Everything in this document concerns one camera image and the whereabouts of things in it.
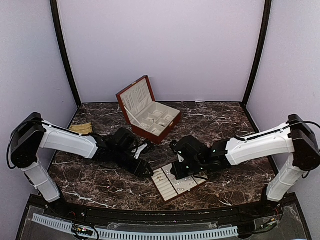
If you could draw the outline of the red jewelry tray insert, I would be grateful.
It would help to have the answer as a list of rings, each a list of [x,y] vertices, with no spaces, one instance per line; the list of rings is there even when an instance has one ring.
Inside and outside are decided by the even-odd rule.
[[[208,176],[201,172],[197,175],[176,179],[171,173],[172,165],[168,164],[154,170],[151,177],[156,190],[164,202],[176,199],[208,181]]]

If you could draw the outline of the red wooden jewelry box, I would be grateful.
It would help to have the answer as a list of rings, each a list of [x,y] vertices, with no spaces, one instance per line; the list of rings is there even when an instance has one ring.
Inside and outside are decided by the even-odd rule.
[[[116,94],[133,133],[160,144],[181,120],[182,113],[156,101],[150,79],[142,76]]]

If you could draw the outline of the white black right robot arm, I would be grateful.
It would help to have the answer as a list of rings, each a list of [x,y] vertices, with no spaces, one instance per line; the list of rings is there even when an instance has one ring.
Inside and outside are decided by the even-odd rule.
[[[275,128],[244,137],[222,139],[211,147],[192,135],[185,136],[170,143],[178,157],[170,172],[180,180],[204,171],[214,173],[247,161],[288,154],[284,166],[266,187],[265,198],[255,205],[255,213],[266,217],[274,210],[275,203],[282,200],[305,173],[320,165],[320,150],[310,124],[311,121],[291,114],[285,123]]]

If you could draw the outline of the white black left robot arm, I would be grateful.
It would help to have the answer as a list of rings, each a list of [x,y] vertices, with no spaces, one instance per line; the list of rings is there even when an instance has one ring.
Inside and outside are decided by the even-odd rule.
[[[141,159],[141,153],[151,147],[151,142],[137,143],[134,134],[119,128],[114,134],[81,134],[56,126],[33,112],[10,135],[6,150],[9,169],[20,169],[34,188],[51,204],[51,210],[60,218],[67,218],[70,206],[62,198],[58,185],[40,162],[39,149],[61,151],[97,162],[113,162],[139,178],[154,175],[150,164]]]

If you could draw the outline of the woven bamboo tray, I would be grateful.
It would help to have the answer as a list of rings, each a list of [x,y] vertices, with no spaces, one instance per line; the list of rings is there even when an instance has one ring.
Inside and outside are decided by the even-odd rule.
[[[71,125],[68,129],[72,132],[75,132],[81,135],[88,135],[93,133],[93,126],[91,122],[78,124],[78,125]]]

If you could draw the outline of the black front table rail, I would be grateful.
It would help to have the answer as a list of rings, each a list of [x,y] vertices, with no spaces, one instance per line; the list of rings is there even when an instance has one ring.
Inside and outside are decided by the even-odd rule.
[[[52,205],[52,210],[59,215],[97,225],[106,225],[108,223],[174,225],[209,222],[242,224],[261,218],[263,215],[261,212],[257,212],[259,209],[260,205],[257,202],[231,207],[180,211],[108,209],[84,206],[61,200]]]

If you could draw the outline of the right black frame post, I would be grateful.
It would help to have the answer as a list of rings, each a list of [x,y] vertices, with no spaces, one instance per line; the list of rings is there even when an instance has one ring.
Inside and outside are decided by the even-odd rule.
[[[272,8],[272,0],[265,0],[257,47],[256,47],[249,79],[248,79],[247,86],[245,89],[245,93],[244,93],[244,96],[243,96],[243,99],[241,102],[241,105],[244,109],[247,108],[251,93],[253,91],[255,80],[256,80],[256,77],[258,74],[258,69],[260,66],[260,62],[261,62],[261,58],[262,58],[262,54],[263,54],[263,50],[264,50],[264,45],[265,45],[265,40],[266,40],[266,36],[267,36],[267,31],[268,31],[271,8]]]

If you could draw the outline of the black frame post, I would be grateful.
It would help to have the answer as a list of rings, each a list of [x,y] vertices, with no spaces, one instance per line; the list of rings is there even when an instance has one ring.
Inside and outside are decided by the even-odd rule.
[[[244,93],[244,96],[243,96],[243,99],[241,102],[241,105],[244,109],[247,108],[251,93],[253,91],[255,80],[256,80],[256,77],[258,74],[258,69],[260,66],[260,62],[261,62],[261,58],[262,58],[262,54],[263,54],[263,50],[264,50],[264,45],[265,45],[265,40],[266,40],[266,36],[267,36],[267,31],[268,31],[271,8],[272,8],[272,0],[265,0],[257,47],[256,47],[249,79],[248,79],[247,86],[245,89],[245,93]]]
[[[64,40],[63,29],[62,29],[62,24],[61,24],[59,9],[58,9],[58,1],[50,0],[49,2],[50,2],[50,8],[51,8],[51,15],[53,19],[53,25],[55,29],[55,35],[56,35],[62,63],[64,66],[65,74],[66,74],[67,81],[68,81],[73,99],[75,101],[75,104],[77,108],[79,108],[82,105],[82,101],[76,86],[71,64],[69,61],[69,56],[67,53],[67,48]]]

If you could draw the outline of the left black frame post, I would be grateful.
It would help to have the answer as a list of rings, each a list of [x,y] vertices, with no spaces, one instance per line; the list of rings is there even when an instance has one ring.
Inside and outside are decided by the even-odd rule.
[[[75,104],[77,108],[79,108],[82,105],[82,101],[76,86],[71,64],[69,61],[69,56],[67,53],[67,48],[64,40],[63,29],[62,29],[62,24],[61,24],[59,9],[58,9],[58,1],[50,0],[49,2],[50,2],[50,8],[51,8],[51,15],[53,19],[53,25],[55,29],[55,35],[56,35],[62,63],[64,66],[65,74],[66,74],[67,81],[68,81],[73,99],[75,101]]]

